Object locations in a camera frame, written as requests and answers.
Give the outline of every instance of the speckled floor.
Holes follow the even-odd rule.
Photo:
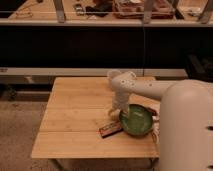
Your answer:
[[[14,101],[0,92],[0,171],[56,171],[44,159],[30,154],[47,104],[49,92],[19,93]],[[72,171],[139,171],[143,159],[60,160]]]

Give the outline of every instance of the wooden table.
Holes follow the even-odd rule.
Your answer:
[[[32,158],[158,158],[151,134],[134,138],[121,132],[101,138],[99,128],[112,122],[107,115],[112,96],[106,77],[57,78]],[[137,95],[131,95],[130,102],[145,106],[159,103]]]
[[[113,13],[109,13],[105,17],[98,16],[77,16],[73,8],[75,3],[81,3],[82,6],[95,6],[92,0],[62,0],[64,12],[67,20],[119,20]],[[56,10],[53,0],[44,0],[42,3],[37,3],[36,0],[27,0],[19,9],[14,12],[9,19],[19,20],[57,20]]]

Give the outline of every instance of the wooden plank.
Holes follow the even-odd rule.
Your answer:
[[[97,92],[95,90],[81,91],[54,91],[50,95],[47,109],[110,109],[112,106],[113,92]],[[130,103],[151,104],[157,101],[138,95],[130,96]]]
[[[114,122],[108,116],[109,109],[68,109],[45,112],[40,132],[98,131]]]
[[[138,77],[138,80],[154,80],[154,77]],[[110,90],[107,77],[57,77],[54,82],[55,90],[74,89],[104,89]]]
[[[157,157],[150,135],[135,138],[122,132],[102,139],[98,129],[111,122],[107,113],[113,92],[107,78],[57,78],[32,151],[33,158]],[[130,103],[158,101],[132,95]]]
[[[96,132],[42,132],[37,136],[32,157],[139,158],[158,157],[158,152],[150,134],[134,138],[121,132],[102,139]]]

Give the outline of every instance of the green bowl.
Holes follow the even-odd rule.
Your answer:
[[[138,104],[129,105],[129,117],[121,111],[119,114],[121,126],[130,135],[145,135],[153,125],[152,113]]]

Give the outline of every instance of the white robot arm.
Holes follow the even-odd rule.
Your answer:
[[[131,93],[161,100],[160,170],[213,170],[213,84],[197,80],[143,81],[133,72],[108,73],[112,111],[128,115]]]

